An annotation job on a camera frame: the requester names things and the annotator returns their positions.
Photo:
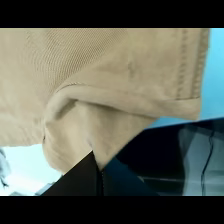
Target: black cable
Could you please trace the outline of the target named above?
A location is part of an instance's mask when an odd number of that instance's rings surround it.
[[[208,167],[208,164],[210,162],[210,159],[211,159],[211,156],[212,156],[212,153],[213,153],[213,149],[214,149],[214,144],[213,144],[213,136],[215,134],[215,131],[212,131],[210,137],[209,137],[209,143],[210,143],[210,152],[209,152],[209,155],[208,155],[208,159],[205,163],[205,166],[202,170],[202,173],[201,173],[201,190],[202,190],[202,196],[206,196],[206,192],[205,192],[205,171]]]

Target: clothing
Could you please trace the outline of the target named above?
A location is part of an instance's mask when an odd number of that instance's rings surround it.
[[[0,144],[102,169],[160,116],[197,119],[205,28],[0,30]]]

